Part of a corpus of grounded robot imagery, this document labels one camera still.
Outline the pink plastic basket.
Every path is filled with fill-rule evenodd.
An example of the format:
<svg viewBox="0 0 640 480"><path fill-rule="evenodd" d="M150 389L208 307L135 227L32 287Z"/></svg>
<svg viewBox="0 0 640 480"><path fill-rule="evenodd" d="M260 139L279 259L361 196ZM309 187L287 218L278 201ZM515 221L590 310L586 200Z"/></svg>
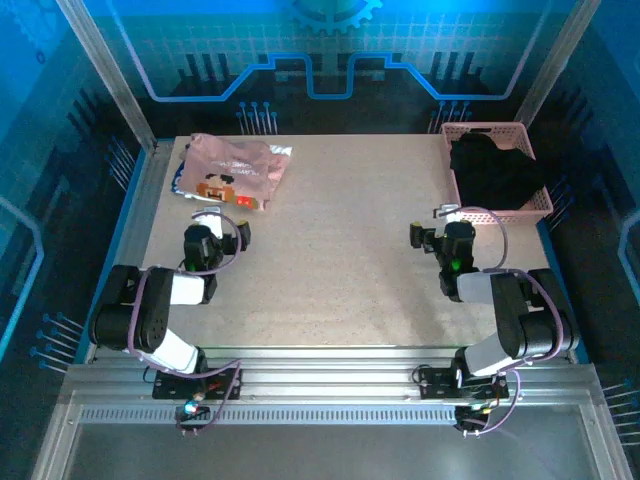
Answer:
<svg viewBox="0 0 640 480"><path fill-rule="evenodd" d="M460 183L458 175L450 168L452 160L452 144L459 141L464 134L482 135L496 145L499 151L517 150L536 162L536 157L529 141L528 133L519 122L445 122L440 129L440 145L442 151L442 166L447 185L447 202L462 205ZM543 217L553 212L553 204L548 188L542 188L533 193L519 208L497 208L495 214L504 222L512 224L536 224Z"/></svg>

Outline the pink t-shirt with pixel print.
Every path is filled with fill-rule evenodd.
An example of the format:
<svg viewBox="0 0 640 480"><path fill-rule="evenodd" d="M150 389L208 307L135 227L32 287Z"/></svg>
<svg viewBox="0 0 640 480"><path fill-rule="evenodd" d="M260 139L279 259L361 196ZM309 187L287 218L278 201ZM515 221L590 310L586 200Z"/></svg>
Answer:
<svg viewBox="0 0 640 480"><path fill-rule="evenodd" d="M185 167L179 186L187 197L263 211L285 172L269 173L269 145L194 134L180 154Z"/></svg>

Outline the black t-shirt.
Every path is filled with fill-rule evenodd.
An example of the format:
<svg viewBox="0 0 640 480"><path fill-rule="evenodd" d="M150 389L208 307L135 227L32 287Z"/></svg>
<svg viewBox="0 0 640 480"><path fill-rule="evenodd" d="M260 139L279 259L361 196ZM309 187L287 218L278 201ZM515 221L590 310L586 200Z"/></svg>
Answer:
<svg viewBox="0 0 640 480"><path fill-rule="evenodd" d="M517 148L500 149L487 135L451 142L450 169L463 207L519 210L544 187L540 165Z"/></svg>

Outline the aluminium table side rail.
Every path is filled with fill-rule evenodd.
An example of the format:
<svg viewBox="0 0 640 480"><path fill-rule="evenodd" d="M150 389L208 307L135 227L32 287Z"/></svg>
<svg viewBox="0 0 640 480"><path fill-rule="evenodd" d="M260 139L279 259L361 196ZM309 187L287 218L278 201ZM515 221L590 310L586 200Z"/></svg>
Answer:
<svg viewBox="0 0 640 480"><path fill-rule="evenodd" d="M142 265L174 142L171 138L160 139L153 154L141 153L138 158L89 308L88 321L94 313L111 268L116 264ZM75 364L86 363L95 350L89 341L88 321L76 351Z"/></svg>

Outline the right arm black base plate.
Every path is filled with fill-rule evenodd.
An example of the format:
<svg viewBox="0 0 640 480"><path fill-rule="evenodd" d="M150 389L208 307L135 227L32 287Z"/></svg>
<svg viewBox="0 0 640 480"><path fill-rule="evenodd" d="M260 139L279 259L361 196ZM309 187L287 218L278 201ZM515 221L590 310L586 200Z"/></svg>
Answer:
<svg viewBox="0 0 640 480"><path fill-rule="evenodd" d="M419 365L411 372L420 398L502 400L509 397L504 378L498 376L468 377L458 367L436 368Z"/></svg>

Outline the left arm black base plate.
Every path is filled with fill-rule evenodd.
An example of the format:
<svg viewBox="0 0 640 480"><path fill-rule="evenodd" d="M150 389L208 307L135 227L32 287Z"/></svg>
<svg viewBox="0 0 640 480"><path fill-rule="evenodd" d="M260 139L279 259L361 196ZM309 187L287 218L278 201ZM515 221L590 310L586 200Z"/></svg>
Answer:
<svg viewBox="0 0 640 480"><path fill-rule="evenodd" d="M159 400L190 400L196 393L204 393L206 400L222 400L232 384L235 369L229 368L222 373L203 379L185 379L166 373L157 372L152 398ZM230 400L238 400L242 387L243 370L232 384Z"/></svg>

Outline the aluminium rail frame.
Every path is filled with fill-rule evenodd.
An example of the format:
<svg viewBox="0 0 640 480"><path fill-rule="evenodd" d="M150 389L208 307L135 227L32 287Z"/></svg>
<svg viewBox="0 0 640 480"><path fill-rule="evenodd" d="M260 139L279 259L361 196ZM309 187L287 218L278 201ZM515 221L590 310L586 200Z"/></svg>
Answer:
<svg viewBox="0 0 640 480"><path fill-rule="evenodd" d="M615 431L594 367L572 354L517 367L506 375L509 397L499 401L422 400L411 381L420 364L446 368L452 348L426 347L282 347L209 348L213 365L241 362L238 400L206 400L208 422L220 405L439 405L491 407L490 415L509 406L575 406L586 432L599 476L631 480L631 470ZM31 480L62 480L71 456L79 416L89 405L160 406L177 412L187 400L152 398L155 380L144 380L144 365L127 354L95 348L87 363L66 371Z"/></svg>

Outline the aluminium frame post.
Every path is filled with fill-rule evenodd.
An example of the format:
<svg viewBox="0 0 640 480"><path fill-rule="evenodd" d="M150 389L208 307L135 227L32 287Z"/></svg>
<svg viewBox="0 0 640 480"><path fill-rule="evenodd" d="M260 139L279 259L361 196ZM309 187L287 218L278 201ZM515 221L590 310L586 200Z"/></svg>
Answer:
<svg viewBox="0 0 640 480"><path fill-rule="evenodd" d="M55 1L138 143L154 153L157 140L151 127L83 0Z"/></svg>
<svg viewBox="0 0 640 480"><path fill-rule="evenodd" d="M602 0L575 0L549 54L527 92L514 121L529 128L541 110L556 81L566 68Z"/></svg>

